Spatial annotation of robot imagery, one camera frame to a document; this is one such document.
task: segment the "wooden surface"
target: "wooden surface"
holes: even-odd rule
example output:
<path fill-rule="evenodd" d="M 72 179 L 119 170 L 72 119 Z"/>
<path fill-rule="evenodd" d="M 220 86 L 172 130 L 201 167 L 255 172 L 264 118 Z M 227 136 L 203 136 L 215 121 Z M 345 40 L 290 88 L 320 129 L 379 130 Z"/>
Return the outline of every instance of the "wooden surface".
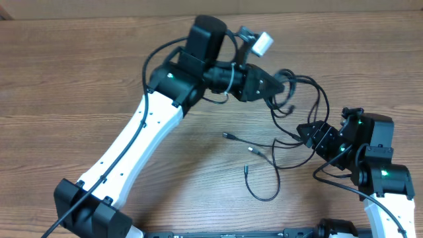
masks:
<path fill-rule="evenodd" d="M 75 19 L 257 13 L 417 11 L 423 0 L 0 0 L 14 18 Z"/>
<path fill-rule="evenodd" d="M 289 68 L 310 75 L 330 100 L 329 122 L 343 106 L 395 121 L 394 162 L 406 165 L 416 190 L 416 230 L 423 235 L 423 12 L 226 16 L 268 31 L 274 45 L 250 61 L 269 72 Z M 126 125 L 142 96 L 137 76 L 154 48 L 184 36 L 192 17 L 0 22 L 0 237 L 39 237 L 56 220 L 53 191 L 91 167 Z M 160 53 L 153 69 L 169 53 Z M 221 59 L 231 58 L 225 43 Z M 300 85 L 295 113 L 281 124 L 295 131 L 315 100 Z M 368 227 L 363 204 L 349 192 L 313 180 L 323 160 L 281 172 L 272 202 L 273 168 L 223 139 L 222 132 L 270 143 L 289 140 L 273 125 L 262 100 L 225 105 L 199 102 L 158 147 L 136 180 L 124 212 L 150 231 L 254 231 L 314 226 L 321 218 Z M 311 150 L 277 151 L 279 165 Z M 348 180 L 344 184 L 352 185 Z M 62 228 L 52 237 L 72 237 Z"/>

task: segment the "wooden table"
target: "wooden table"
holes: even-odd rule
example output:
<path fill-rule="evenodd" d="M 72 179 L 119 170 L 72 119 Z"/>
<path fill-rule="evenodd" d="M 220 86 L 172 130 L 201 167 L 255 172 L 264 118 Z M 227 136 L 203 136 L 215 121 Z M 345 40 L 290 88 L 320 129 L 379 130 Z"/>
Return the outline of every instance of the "wooden table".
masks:
<path fill-rule="evenodd" d="M 144 59 L 162 43 L 187 35 L 193 19 L 0 22 L 0 237 L 39 237 L 57 219 L 53 191 L 58 182 L 76 181 L 107 150 L 140 101 Z M 274 45 L 250 62 L 271 73 L 289 68 L 313 76 L 327 92 L 329 122 L 337 128 L 343 106 L 393 118 L 394 162 L 411 171 L 416 230 L 422 236 L 423 12 L 221 19 L 232 30 L 245 25 L 268 31 Z M 169 51 L 161 52 L 150 69 Z M 227 40 L 221 59 L 232 54 Z M 313 88 L 299 85 L 291 101 L 296 111 L 280 123 L 294 132 L 315 97 Z M 258 143 L 289 140 L 273 125 L 262 100 L 199 102 L 136 180 L 124 208 L 134 224 L 147 231 L 256 231 L 338 218 L 369 226 L 355 194 L 312 178 L 323 162 L 317 156 L 281 172 L 282 189 L 274 201 L 255 200 L 245 187 L 244 164 L 250 165 L 252 189 L 262 197 L 275 192 L 273 168 L 246 144 L 223 139 L 222 132 Z M 304 146 L 279 150 L 278 164 L 294 165 L 310 152 Z M 52 237 L 73 235 L 59 228 Z"/>

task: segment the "white plastic part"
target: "white plastic part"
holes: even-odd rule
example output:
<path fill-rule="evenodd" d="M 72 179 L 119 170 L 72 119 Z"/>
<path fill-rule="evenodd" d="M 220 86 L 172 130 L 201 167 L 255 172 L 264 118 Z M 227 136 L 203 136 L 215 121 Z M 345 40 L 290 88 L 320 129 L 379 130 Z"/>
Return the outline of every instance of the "white plastic part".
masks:
<path fill-rule="evenodd" d="M 336 235 L 329 235 L 329 238 L 357 238 L 350 233 L 338 233 Z"/>
<path fill-rule="evenodd" d="M 144 233 L 140 231 L 138 228 L 131 226 L 131 229 L 126 234 L 126 238 L 143 238 Z"/>
<path fill-rule="evenodd" d="M 408 200 L 405 195 L 385 193 L 384 198 L 378 198 L 376 194 L 371 195 L 378 202 L 382 203 L 399 220 L 406 231 L 407 238 L 415 238 L 414 228 L 414 200 Z M 373 238 L 402 238 L 398 227 L 392 218 L 378 205 L 364 200 L 364 210 L 370 221 Z"/>
<path fill-rule="evenodd" d="M 143 118 L 144 100 L 143 97 L 134 116 L 101 159 L 78 179 L 85 182 L 84 190 L 89 190 L 94 185 L 132 139 Z M 141 130 L 132 146 L 107 176 L 106 182 L 94 190 L 94 196 L 100 200 L 106 196 L 111 197 L 113 199 L 112 206 L 118 210 L 125 205 L 126 198 L 139 172 L 163 138 L 183 118 L 181 106 L 176 108 L 172 102 L 172 99 L 158 92 L 149 94 L 149 114 L 145 122 L 147 126 Z"/>
<path fill-rule="evenodd" d="M 252 46 L 251 51 L 258 57 L 262 57 L 272 44 L 272 37 L 266 32 L 263 32 L 256 43 Z"/>

